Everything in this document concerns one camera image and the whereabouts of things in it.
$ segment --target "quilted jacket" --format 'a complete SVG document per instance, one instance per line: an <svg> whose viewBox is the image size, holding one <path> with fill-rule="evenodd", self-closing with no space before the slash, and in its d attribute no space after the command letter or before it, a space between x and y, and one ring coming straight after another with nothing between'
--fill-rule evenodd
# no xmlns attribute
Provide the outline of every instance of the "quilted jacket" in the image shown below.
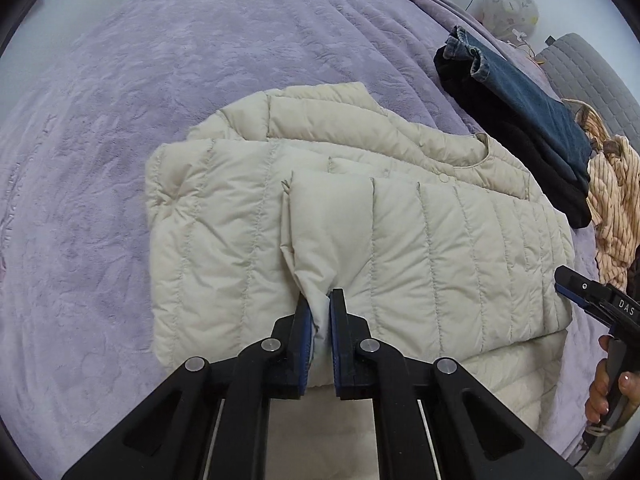
<svg viewBox="0 0 640 480"><path fill-rule="evenodd" d="M573 265L564 215L485 134L381 108L360 83L258 92L160 146L146 168L154 349L173 369L314 318L308 394L272 404L268 476L377 478L370 403L332 383L328 301L406 356L461 362L537 429L559 373Z"/></svg>

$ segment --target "metal pivot bolt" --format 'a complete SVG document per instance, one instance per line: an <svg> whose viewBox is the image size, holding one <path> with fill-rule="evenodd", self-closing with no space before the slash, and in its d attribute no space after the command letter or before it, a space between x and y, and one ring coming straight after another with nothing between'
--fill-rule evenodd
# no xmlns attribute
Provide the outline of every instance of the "metal pivot bolt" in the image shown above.
<svg viewBox="0 0 640 480"><path fill-rule="evenodd" d="M260 346L266 352L275 352L280 348L280 341L276 338L270 337L265 339Z"/></svg>
<svg viewBox="0 0 640 480"><path fill-rule="evenodd" d="M363 339L360 342L360 348L365 352L377 352L380 350L380 341L377 339Z"/></svg>
<svg viewBox="0 0 640 480"><path fill-rule="evenodd" d="M185 361L184 367L190 372L199 372L204 368L204 359L202 357L189 357Z"/></svg>
<svg viewBox="0 0 640 480"><path fill-rule="evenodd" d="M443 374L452 374L458 369L458 365L453 359L444 358L438 361L438 370Z"/></svg>

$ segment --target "striped corduroy garment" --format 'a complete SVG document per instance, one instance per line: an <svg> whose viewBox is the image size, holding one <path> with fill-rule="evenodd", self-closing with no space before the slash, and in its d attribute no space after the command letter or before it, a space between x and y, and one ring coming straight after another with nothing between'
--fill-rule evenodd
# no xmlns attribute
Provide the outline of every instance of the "striped corduroy garment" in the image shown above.
<svg viewBox="0 0 640 480"><path fill-rule="evenodd" d="M626 289L627 269L640 244L640 156L626 137L611 137L602 118L587 103L575 120L591 139L587 202L596 232L596 261L602 283Z"/></svg>

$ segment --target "bed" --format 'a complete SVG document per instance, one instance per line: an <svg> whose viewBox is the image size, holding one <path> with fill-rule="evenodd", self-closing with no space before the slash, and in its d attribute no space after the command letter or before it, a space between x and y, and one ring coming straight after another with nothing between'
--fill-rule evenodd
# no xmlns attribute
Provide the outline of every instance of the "bed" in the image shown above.
<svg viewBox="0 0 640 480"><path fill-rule="evenodd" d="M478 131L433 65L443 0L127 0L43 74L0 130L0 416L57 479L165 377L152 351L145 161L255 91L361 81L378 103L444 132ZM534 63L508 56L552 93ZM593 231L574 233L592 278ZM552 416L565 452L604 332L574 312Z"/></svg>

